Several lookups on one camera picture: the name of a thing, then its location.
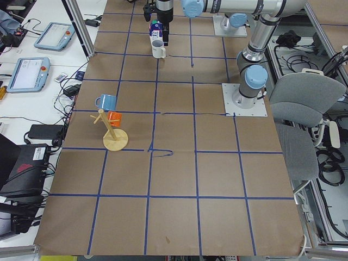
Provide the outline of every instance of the mug handle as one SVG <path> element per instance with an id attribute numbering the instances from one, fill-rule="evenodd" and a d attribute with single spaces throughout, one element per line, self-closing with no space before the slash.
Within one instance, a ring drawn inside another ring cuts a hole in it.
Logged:
<path id="1" fill-rule="evenodd" d="M 98 104 L 98 101 L 100 101 L 100 97 L 96 98 L 96 106 L 99 107 L 100 103 Z"/>
<path id="2" fill-rule="evenodd" d="M 161 48 L 161 51 L 162 51 L 162 56 L 161 56 L 161 58 L 165 58 L 165 48 L 162 47 L 162 48 Z"/>

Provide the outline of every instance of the white mug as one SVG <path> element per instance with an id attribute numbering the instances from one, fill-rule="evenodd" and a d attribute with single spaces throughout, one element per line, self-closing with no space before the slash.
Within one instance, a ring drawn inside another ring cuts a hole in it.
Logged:
<path id="1" fill-rule="evenodd" d="M 165 58 L 165 48 L 162 40 L 154 40 L 151 42 L 152 45 L 152 55 L 159 59 Z"/>

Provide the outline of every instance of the blue cloth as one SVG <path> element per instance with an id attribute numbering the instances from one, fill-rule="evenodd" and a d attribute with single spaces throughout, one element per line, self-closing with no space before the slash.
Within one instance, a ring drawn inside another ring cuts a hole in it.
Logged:
<path id="1" fill-rule="evenodd" d="M 0 10 L 0 32 L 3 35 L 13 34 L 21 24 L 3 10 Z"/>

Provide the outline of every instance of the white mounting plate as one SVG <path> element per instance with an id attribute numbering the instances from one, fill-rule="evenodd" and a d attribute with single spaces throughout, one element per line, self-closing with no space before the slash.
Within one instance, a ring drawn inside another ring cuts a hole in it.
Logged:
<path id="1" fill-rule="evenodd" d="M 225 103 L 225 112 L 227 116 L 249 116 L 249 117 L 267 117 L 267 111 L 263 99 L 256 101 L 255 106 L 251 109 L 242 109 L 232 101 L 232 94 L 239 88 L 240 84 L 223 83 L 223 101 Z"/>
<path id="2" fill-rule="evenodd" d="M 233 30 L 233 31 L 222 30 L 220 24 L 223 18 L 224 16 L 222 15 L 213 16 L 215 36 L 236 37 L 236 38 L 246 38 L 248 36 L 245 26 L 241 26 L 237 30 Z"/>

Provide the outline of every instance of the chair seat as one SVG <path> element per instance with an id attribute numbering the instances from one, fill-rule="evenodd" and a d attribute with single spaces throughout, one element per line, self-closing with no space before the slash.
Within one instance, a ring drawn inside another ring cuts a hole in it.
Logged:
<path id="1" fill-rule="evenodd" d="M 318 177 L 318 160 L 309 134 L 301 129 L 276 124 L 290 179 L 308 181 Z"/>

